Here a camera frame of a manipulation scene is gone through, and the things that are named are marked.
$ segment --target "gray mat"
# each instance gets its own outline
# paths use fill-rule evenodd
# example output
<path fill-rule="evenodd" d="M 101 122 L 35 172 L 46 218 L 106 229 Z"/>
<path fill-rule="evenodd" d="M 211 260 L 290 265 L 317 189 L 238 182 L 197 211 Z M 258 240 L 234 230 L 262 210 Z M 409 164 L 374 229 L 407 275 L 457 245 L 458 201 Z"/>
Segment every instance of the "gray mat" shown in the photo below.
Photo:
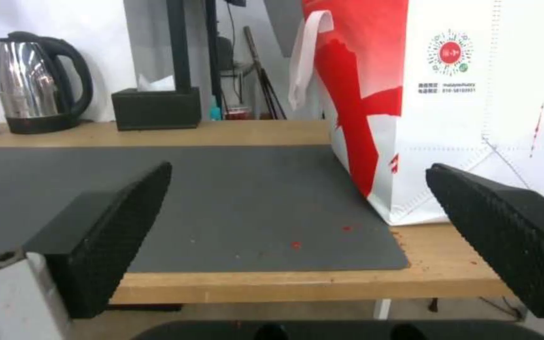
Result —
<path fill-rule="evenodd" d="M 406 257 L 328 146 L 0 148 L 0 251 L 82 191 L 161 160 L 172 181 L 132 272 L 402 269 Z"/>

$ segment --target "black kettle base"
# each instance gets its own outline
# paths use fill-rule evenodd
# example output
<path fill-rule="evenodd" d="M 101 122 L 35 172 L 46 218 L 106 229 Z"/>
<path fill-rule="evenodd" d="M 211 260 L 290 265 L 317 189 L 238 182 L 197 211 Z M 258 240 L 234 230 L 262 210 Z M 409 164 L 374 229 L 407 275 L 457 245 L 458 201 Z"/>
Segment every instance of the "black kettle base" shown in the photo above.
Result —
<path fill-rule="evenodd" d="M 78 125 L 78 119 L 70 114 L 37 118 L 9 118 L 6 117 L 9 131 L 15 134 L 52 133 L 70 129 Z"/>

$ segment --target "wooden table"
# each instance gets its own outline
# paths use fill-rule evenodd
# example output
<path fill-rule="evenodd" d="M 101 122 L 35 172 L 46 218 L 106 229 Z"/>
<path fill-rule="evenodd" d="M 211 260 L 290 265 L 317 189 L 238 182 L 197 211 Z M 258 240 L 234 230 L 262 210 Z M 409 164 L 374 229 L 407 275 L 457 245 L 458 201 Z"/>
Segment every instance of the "wooden table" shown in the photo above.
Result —
<path fill-rule="evenodd" d="M 234 121 L 198 129 L 119 133 L 87 123 L 59 133 L 20 136 L 5 127 L 0 146 L 90 147 L 328 144 L 326 122 Z M 511 291 L 449 224 L 392 228 L 410 262 L 402 271 L 127 273 L 113 304 L 338 301 L 381 298 L 497 297 Z"/>

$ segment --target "black cable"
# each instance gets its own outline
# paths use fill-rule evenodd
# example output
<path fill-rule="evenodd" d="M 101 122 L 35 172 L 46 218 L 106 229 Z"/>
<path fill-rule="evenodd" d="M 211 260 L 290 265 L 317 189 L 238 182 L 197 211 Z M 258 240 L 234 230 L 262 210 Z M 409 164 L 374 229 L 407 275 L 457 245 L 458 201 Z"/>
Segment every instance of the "black cable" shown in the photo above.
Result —
<path fill-rule="evenodd" d="M 427 306 L 427 310 L 429 310 L 432 313 L 438 312 L 438 298 L 437 297 L 432 299 L 432 301 Z"/>
<path fill-rule="evenodd" d="M 285 114 L 285 110 L 282 109 L 281 102 L 278 100 L 278 97 L 276 96 L 276 91 L 274 91 L 274 88 L 272 87 L 272 83 L 270 82 L 270 78 L 268 77 L 268 73 L 265 72 L 265 69 L 262 70 L 263 76 L 265 77 L 266 87 L 268 89 L 269 94 L 272 94 L 272 99 L 274 99 L 274 103 L 276 103 L 276 106 L 278 106 L 278 110 L 280 110 L 280 116 L 287 120 L 287 115 Z"/>
<path fill-rule="evenodd" d="M 234 47 L 235 47 L 235 43 L 236 43 L 236 30 L 235 30 L 235 26 L 234 26 L 234 17 L 232 15 L 232 11 L 230 10 L 230 3 L 229 2 L 226 2 L 226 7 L 228 8 L 228 15 L 230 17 L 230 23 L 232 25 L 232 56 L 231 56 L 231 61 L 232 61 L 232 90 L 235 91 L 235 95 L 238 98 L 239 103 L 242 104 L 242 98 L 238 94 L 238 91 L 236 91 L 236 73 L 235 73 L 235 64 L 234 64 Z"/>
<path fill-rule="evenodd" d="M 507 299 L 505 299 L 505 297 L 503 297 L 503 301 L 505 301 L 505 304 L 507 304 L 508 306 L 510 306 L 511 311 L 509 311 L 509 310 L 507 310 L 507 309 L 505 309 L 505 308 L 503 308 L 503 307 L 501 307 L 501 306 L 499 306 L 499 305 L 493 303 L 492 301 L 489 301 L 489 300 L 485 299 L 484 297 L 480 297 L 479 299 L 482 300 L 482 301 L 484 301 L 485 303 L 487 303 L 487 304 L 493 306 L 493 307 L 496 308 L 497 310 L 500 310 L 501 312 L 503 312 L 503 313 L 505 313 L 505 314 L 511 316 L 512 318 L 514 318 L 513 322 L 515 322 L 515 323 L 520 322 L 520 321 L 522 321 L 522 319 L 523 319 L 522 313 L 521 313 L 519 310 L 517 310 L 516 308 L 511 307 L 511 305 L 509 305 L 509 304 L 507 303 Z"/>
<path fill-rule="evenodd" d="M 270 114 L 272 115 L 272 119 L 277 120 L 278 114 L 276 114 L 274 101 L 272 101 L 272 97 L 270 96 L 270 90 L 268 88 L 268 83 L 266 82 L 266 80 L 267 80 L 267 76 L 266 76 L 265 69 L 262 69 L 261 81 L 259 85 L 262 87 L 262 93 L 264 94 L 263 97 L 266 99 L 266 104 L 268 105 Z"/>
<path fill-rule="evenodd" d="M 503 297 L 503 302 L 505 303 L 505 305 L 507 306 L 507 308 L 509 308 L 509 309 L 511 309 L 511 310 L 513 311 L 513 313 L 516 315 L 516 317 L 518 318 L 518 320 L 520 320 L 520 321 L 523 320 L 524 316 L 523 316 L 522 312 L 521 312 L 519 309 L 513 307 L 513 306 L 509 303 L 509 301 L 507 301 L 507 299 L 506 299 L 505 297 Z"/>

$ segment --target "table leg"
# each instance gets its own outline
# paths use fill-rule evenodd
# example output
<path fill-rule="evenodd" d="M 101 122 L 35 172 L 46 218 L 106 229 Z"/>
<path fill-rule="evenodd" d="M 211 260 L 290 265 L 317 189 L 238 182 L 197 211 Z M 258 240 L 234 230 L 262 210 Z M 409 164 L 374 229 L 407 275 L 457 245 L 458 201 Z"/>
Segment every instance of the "table leg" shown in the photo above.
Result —
<path fill-rule="evenodd" d="M 380 299 L 375 301 L 375 312 L 373 318 L 375 320 L 387 320 L 389 316 L 389 307 L 391 306 L 391 299 Z"/>
<path fill-rule="evenodd" d="M 544 319 L 537 318 L 529 310 L 526 311 L 523 326 L 544 335 Z"/>

